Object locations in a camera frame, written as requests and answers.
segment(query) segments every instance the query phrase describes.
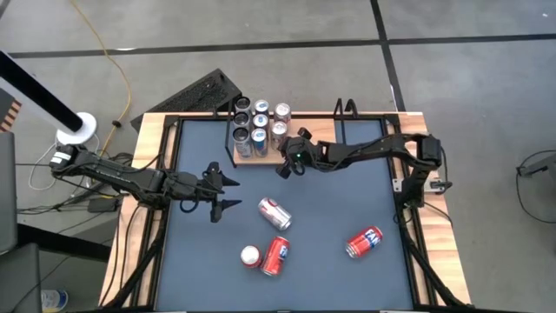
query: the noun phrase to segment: wooden table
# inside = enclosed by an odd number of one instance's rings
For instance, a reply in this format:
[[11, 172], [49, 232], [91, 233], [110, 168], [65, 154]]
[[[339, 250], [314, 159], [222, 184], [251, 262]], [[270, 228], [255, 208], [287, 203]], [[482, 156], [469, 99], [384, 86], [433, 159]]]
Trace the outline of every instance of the wooden table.
[[[360, 115], [365, 114], [397, 114], [400, 120], [400, 130], [403, 133], [427, 133], [427, 126], [425, 124], [425, 118], [420, 112], [360, 112]], [[296, 114], [319, 114], [319, 115], [330, 115], [332, 118], [332, 112], [295, 112]], [[147, 113], [143, 116], [141, 131], [137, 139], [136, 152], [134, 156], [133, 166], [142, 167], [151, 161], [159, 153], [162, 141], [162, 132], [164, 128], [164, 120], [166, 116], [196, 116], [196, 117], [209, 117], [211, 113], [201, 113], [201, 112], [190, 112], [190, 113]], [[394, 127], [392, 125], [388, 126], [388, 132], [394, 132]], [[168, 142], [166, 144], [165, 151], [165, 166], [168, 168], [170, 166], [169, 160], [172, 155], [173, 142], [175, 141], [176, 127], [171, 126], [169, 128]], [[330, 137], [328, 134], [321, 134], [325, 137]], [[415, 144], [408, 143], [407, 148], [411, 153], [415, 153]], [[398, 176], [402, 175], [402, 167], [398, 159], [394, 159], [394, 168]], [[429, 178], [439, 177], [437, 172], [432, 172]], [[447, 206], [444, 196], [437, 196], [432, 194], [425, 195], [425, 201], [430, 203], [437, 208], [443, 210], [447, 213]], [[114, 295], [119, 290], [120, 277], [123, 271], [123, 282], [127, 281], [129, 275], [133, 272], [137, 265], [140, 247], [142, 245], [142, 234], [146, 227], [146, 216], [147, 209], [140, 208], [136, 213], [133, 221], [131, 221], [129, 229], [128, 238], [128, 249], [126, 262], [122, 266], [123, 260], [123, 245], [125, 238], [125, 230], [128, 227], [129, 219], [136, 207], [136, 200], [131, 196], [128, 196], [122, 205], [122, 211], [119, 221], [119, 236], [115, 236], [114, 242], [112, 244], [112, 253], [110, 255], [110, 260], [106, 269], [106, 276], [104, 278], [102, 296], [107, 292], [109, 283], [112, 277], [112, 273], [115, 268], [115, 263], [117, 259], [116, 274], [114, 277], [114, 282], [112, 287], [108, 292], [105, 303], [111, 300]], [[154, 239], [154, 235], [158, 228], [158, 220], [160, 219], [161, 212], [157, 211], [155, 213], [150, 241]], [[444, 284], [453, 292], [453, 294], [458, 297], [464, 303], [470, 303], [469, 295], [467, 292], [467, 285], [465, 277], [463, 276], [463, 270], [461, 268], [460, 256], [458, 254], [458, 249], [453, 237], [453, 231], [450, 222], [446, 220], [445, 217], [438, 214], [434, 210], [430, 210], [427, 206], [419, 210], [420, 223], [425, 239], [425, 245], [427, 247], [427, 254], [429, 262], [442, 279]], [[118, 253], [116, 254], [116, 240], [119, 241]], [[152, 262], [151, 265], [145, 270], [143, 275], [143, 280], [141, 283], [141, 291], [139, 293], [138, 305], [144, 305], [147, 303], [148, 289], [150, 284], [150, 277], [152, 273]], [[423, 304], [428, 303], [427, 300], [427, 289], [425, 285], [425, 279], [422, 271], [420, 270], [417, 262], [414, 261], [414, 271], [417, 281], [417, 287], [420, 295], [420, 302]]]

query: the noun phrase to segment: yellow cable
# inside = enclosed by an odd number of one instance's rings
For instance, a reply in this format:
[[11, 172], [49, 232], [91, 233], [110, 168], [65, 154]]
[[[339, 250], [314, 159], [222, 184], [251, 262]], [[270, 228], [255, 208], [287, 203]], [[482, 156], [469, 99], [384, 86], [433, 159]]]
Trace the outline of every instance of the yellow cable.
[[[108, 54], [108, 51], [106, 50], [106, 47], [104, 46], [103, 40], [101, 39], [100, 36], [98, 36], [98, 33], [96, 32], [93, 25], [89, 22], [89, 19], [83, 14], [83, 12], [81, 12], [79, 7], [77, 6], [76, 0], [69, 0], [69, 1], [71, 2], [71, 5], [73, 5], [73, 7], [76, 9], [77, 13], [79, 13], [79, 15], [83, 18], [83, 21], [87, 24], [87, 26], [89, 26], [89, 28], [93, 32], [93, 34], [95, 34], [96, 40], [98, 40], [98, 43], [101, 44], [101, 47], [103, 47], [104, 55], [120, 70], [120, 74], [122, 74], [123, 81], [125, 82], [125, 88], [128, 90], [128, 103], [125, 105], [125, 109], [123, 110], [120, 117], [118, 117], [118, 119], [117, 119], [117, 121], [120, 122], [122, 120], [122, 118], [128, 113], [129, 106], [131, 105], [131, 86], [129, 85], [129, 80], [125, 76], [125, 73], [123, 72], [120, 65], [118, 65], [118, 63]], [[104, 146], [103, 146], [103, 149], [101, 150], [100, 157], [103, 156], [104, 152], [108, 148], [108, 146], [110, 144], [110, 140], [112, 140], [112, 137], [114, 136], [114, 131], [116, 131], [116, 126], [112, 126], [112, 130], [110, 131], [110, 133], [108, 134], [108, 137], [106, 138], [106, 141], [104, 142]]]

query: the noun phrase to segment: gray floor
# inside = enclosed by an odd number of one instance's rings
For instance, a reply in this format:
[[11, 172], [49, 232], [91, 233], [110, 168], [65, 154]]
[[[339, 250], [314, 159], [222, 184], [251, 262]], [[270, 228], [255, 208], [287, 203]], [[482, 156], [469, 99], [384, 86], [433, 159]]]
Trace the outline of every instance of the gray floor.
[[[109, 48], [324, 39], [375, 39], [367, 0], [79, 1]], [[556, 33], [556, 4], [530, 0], [379, 0], [390, 38]], [[8, 52], [94, 50], [95, 38], [66, 0], [12, 0], [0, 19], [0, 47]], [[392, 46], [408, 110], [424, 111], [429, 129], [447, 149], [447, 194], [460, 257], [473, 302], [480, 307], [549, 312], [556, 305], [555, 228], [520, 210], [514, 168], [527, 155], [554, 147], [556, 41]], [[161, 102], [207, 72], [221, 68], [245, 95], [285, 101], [296, 110], [330, 110], [352, 97], [360, 110], [393, 110], [378, 46], [196, 52], [116, 58], [129, 76], [130, 115]], [[125, 104], [117, 70], [102, 57], [18, 61], [73, 110], [99, 122], [103, 140]], [[25, 108], [14, 127], [17, 161], [34, 162], [54, 130]], [[110, 152], [132, 152], [136, 133], [124, 127]], [[19, 206], [63, 200], [72, 187], [27, 187], [17, 171]], [[36, 184], [49, 181], [39, 169]], [[556, 219], [553, 182], [540, 174], [522, 183], [527, 207]], [[21, 218], [58, 231], [89, 216], [51, 213]], [[114, 215], [69, 235], [104, 241]], [[56, 263], [44, 258], [43, 271]], [[45, 283], [65, 288], [72, 310], [93, 308], [103, 264], [69, 260]]]

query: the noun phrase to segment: can label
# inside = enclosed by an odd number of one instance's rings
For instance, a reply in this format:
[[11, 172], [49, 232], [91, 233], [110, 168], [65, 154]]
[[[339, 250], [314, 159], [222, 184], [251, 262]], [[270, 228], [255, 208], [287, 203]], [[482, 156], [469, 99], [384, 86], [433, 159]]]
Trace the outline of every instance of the can label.
[[346, 252], [353, 258], [361, 257], [374, 249], [381, 241], [381, 230], [378, 227], [370, 226], [347, 241]]
[[277, 104], [275, 107], [275, 121], [289, 123], [291, 119], [291, 111], [289, 105], [285, 103]]
[[364, 236], [367, 239], [368, 244], [371, 246], [371, 249], [376, 247], [376, 245], [381, 241], [374, 229], [367, 230]]
[[281, 273], [284, 260], [288, 255], [289, 241], [284, 237], [275, 237], [268, 247], [261, 270], [269, 276], [278, 276]]
[[267, 132], [263, 129], [253, 130], [253, 147], [255, 154], [259, 157], [265, 157], [268, 154]]
[[288, 256], [288, 247], [286, 247], [285, 245], [283, 245], [280, 248], [280, 259], [283, 261], [286, 259], [286, 256]]
[[285, 230], [292, 223], [291, 214], [270, 198], [263, 198], [259, 202], [259, 211], [278, 230]]

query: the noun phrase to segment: black metal frame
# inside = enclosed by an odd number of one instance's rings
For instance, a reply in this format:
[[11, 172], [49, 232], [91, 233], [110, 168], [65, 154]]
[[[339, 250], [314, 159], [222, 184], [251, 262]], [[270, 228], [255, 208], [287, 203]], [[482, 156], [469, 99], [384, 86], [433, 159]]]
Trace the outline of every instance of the black metal frame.
[[[162, 141], [161, 141], [161, 146], [159, 149], [159, 153], [163, 153], [164, 151], [166, 151], [167, 149], [167, 142], [168, 142], [168, 137], [169, 137], [169, 132], [167, 129], [167, 126], [170, 124], [175, 124], [176, 125], [176, 132], [175, 132], [175, 140], [174, 140], [174, 147], [172, 150], [172, 154], [171, 154], [171, 158], [170, 158], [170, 168], [171, 169], [175, 169], [176, 165], [177, 165], [177, 156], [179, 155], [179, 151], [181, 148], [180, 142], [181, 142], [181, 134], [182, 134], [182, 129], [183, 129], [183, 125], [187, 122], [187, 121], [223, 121], [223, 122], [227, 122], [227, 131], [225, 134], [225, 143], [224, 143], [224, 149], [226, 150], [228, 157], [230, 159], [230, 162], [232, 162], [232, 164], [234, 165], [234, 167], [236, 167], [236, 164], [234, 163], [234, 158], [233, 158], [233, 152], [232, 150], [230, 150], [229, 147], [229, 138], [230, 138], [230, 122], [231, 122], [231, 112], [232, 112], [232, 103], [229, 104], [228, 106], [228, 114], [223, 115], [223, 114], [213, 114], [213, 115], [206, 115], [206, 116], [179, 116], [179, 115], [175, 115], [175, 116], [166, 116], [164, 125], [165, 125], [165, 130], [162, 133]], [[354, 103], [353, 100], [348, 100], [346, 107], [344, 108], [342, 105], [342, 101], [340, 99], [338, 99], [338, 102], [336, 103], [336, 106], [334, 108], [334, 113], [332, 115], [330, 114], [293, 114], [294, 118], [332, 118], [335, 121], [340, 121], [341, 122], [341, 131], [342, 131], [342, 140], [345, 142], [345, 126], [344, 126], [344, 122], [345, 121], [357, 121], [357, 120], [367, 120], [367, 121], [378, 121], [381, 124], [381, 129], [383, 134], [387, 134], [387, 126], [389, 124], [392, 124], [394, 126], [394, 133], [400, 133], [400, 122], [399, 122], [399, 118], [398, 115], [395, 113], [392, 114], [361, 114], [358, 112], [357, 107]], [[389, 173], [390, 173], [390, 178], [396, 178], [396, 171], [394, 168], [394, 160], [392, 158], [387, 158], [387, 166], [389, 168]], [[407, 170], [407, 166], [403, 168], [403, 172], [404, 172], [404, 176], [408, 176], [408, 170]], [[393, 194], [393, 198], [394, 198], [394, 205], [395, 205], [395, 209], [396, 211], [402, 211], [403, 208], [401, 208], [401, 204], [399, 204], [398, 202], [395, 201], [395, 194], [394, 194], [394, 189], [392, 189], [392, 194]], [[415, 221], [415, 223], [413, 223], [414, 225], [414, 233], [416, 235], [416, 239], [417, 239], [417, 243], [418, 243], [418, 247], [420, 250], [420, 253], [426, 258], [427, 258], [427, 248], [425, 246], [425, 241], [424, 241], [424, 236], [423, 236], [423, 232], [422, 232], [422, 228], [420, 225], [420, 219], [419, 219], [419, 214], [417, 212], [417, 210], [412, 210], [412, 217]], [[162, 218], [160, 223], [164, 223], [165, 225], [168, 225], [168, 211], [165, 210], [162, 213]], [[150, 216], [150, 219], [147, 220], [147, 223], [152, 223], [153, 221], [153, 216]], [[399, 228], [400, 228], [400, 237], [401, 237], [401, 242], [402, 242], [402, 247], [403, 247], [403, 254], [404, 254], [404, 259], [406, 262], [406, 269], [407, 269], [407, 280], [409, 282], [409, 289], [410, 289], [410, 294], [412, 297], [412, 303], [414, 308], [420, 305], [420, 296], [419, 296], [419, 290], [418, 290], [418, 286], [417, 286], [417, 280], [416, 280], [416, 273], [415, 273], [415, 268], [414, 268], [414, 263], [413, 263], [413, 259], [411, 257], [411, 253], [409, 251], [408, 248], [408, 244], [404, 241], [404, 236], [403, 236], [403, 227], [406, 227], [406, 225], [403, 225], [402, 223], [399, 223]], [[147, 241], [150, 237], [150, 231], [151, 228], [148, 226], [145, 228], [145, 231], [143, 232], [143, 243], [142, 243], [142, 252], [144, 252], [147, 246]], [[147, 301], [147, 305], [151, 306], [154, 308], [155, 305], [155, 299], [156, 299], [156, 291], [158, 288], [158, 281], [159, 281], [159, 276], [160, 276], [160, 264], [162, 261], [162, 254], [163, 254], [163, 250], [164, 248], [162, 247], [162, 250], [158, 253], [158, 255], [156, 256], [156, 259], [154, 260], [154, 267], [153, 267], [153, 271], [152, 271], [152, 277], [150, 278], [150, 285], [149, 285], [149, 298]], [[428, 294], [428, 300], [429, 303], [431, 304], [436, 304], [436, 294], [432, 289], [432, 286], [430, 285], [430, 282], [428, 280], [426, 280], [426, 284], [427, 284], [427, 294]], [[132, 302], [131, 305], [137, 305], [137, 299], [138, 299], [138, 293], [139, 293], [139, 287], [136, 287], [136, 289], [134, 290], [134, 294], [132, 294]]]
[[18, 223], [17, 247], [23, 247], [27, 243], [36, 243], [43, 251], [63, 253], [95, 261], [108, 262], [110, 258], [111, 248], [109, 246]]

